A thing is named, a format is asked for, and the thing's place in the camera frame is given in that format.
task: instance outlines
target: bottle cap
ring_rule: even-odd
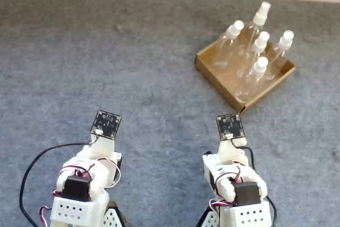
[[[262,2],[260,9],[257,11],[253,19],[253,22],[256,25],[263,26],[265,24],[270,7],[271,7],[270,3],[265,1]]]
[[[227,31],[225,32],[226,36],[229,39],[235,39],[236,37],[238,37],[243,27],[244,23],[242,21],[239,20],[235,21],[234,24],[230,25]]]
[[[266,57],[259,57],[254,64],[254,69],[259,73],[264,73],[267,69],[268,59]]]
[[[252,50],[256,53],[262,53],[266,49],[268,39],[269,33],[262,31],[259,37],[255,40]]]
[[[278,47],[282,50],[288,50],[292,46],[294,38],[294,33],[291,30],[286,30],[283,32],[283,35],[280,38],[280,41],[278,42]]]

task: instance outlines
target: red and white wire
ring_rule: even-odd
[[[217,215],[217,211],[213,207],[225,207],[225,206],[230,206],[233,203],[227,202],[225,199],[223,200],[215,200],[215,199],[210,199],[209,200],[209,207],[212,211],[214,211]]]
[[[61,171],[67,167],[71,167],[71,168],[74,168],[74,169],[79,169],[79,170],[83,170],[84,172],[82,172],[81,176],[83,176],[84,173],[87,173],[90,177],[90,179],[93,179],[91,174],[88,172],[90,170],[90,168],[92,168],[93,166],[91,165],[88,169],[85,169],[84,167],[82,166],[77,166],[77,165],[68,165],[68,166],[64,166],[60,169],[60,172],[59,174],[61,174]]]
[[[43,206],[39,210],[40,219],[41,219],[42,223],[44,224],[44,227],[48,227],[47,221],[46,221],[46,219],[44,217],[44,209],[51,210],[51,208],[47,207],[47,206]]]

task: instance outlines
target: cardboard box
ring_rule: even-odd
[[[212,65],[212,57],[216,53],[216,43],[213,42],[199,53],[197,53],[195,58],[195,65],[199,71],[205,76],[208,81],[219,91],[219,93],[233,106],[233,108],[239,113],[245,111],[257,101],[259,101],[265,94],[270,92],[272,89],[277,87],[281,82],[283,82],[290,74],[295,70],[295,65],[291,61],[287,61],[282,67],[280,74],[277,78],[272,80],[266,80],[261,84],[258,92],[254,97],[246,102],[245,104],[240,103],[234,97],[234,90],[239,85],[237,77],[235,76],[236,70],[232,67],[220,69]],[[271,43],[268,42],[266,51],[271,48]]]

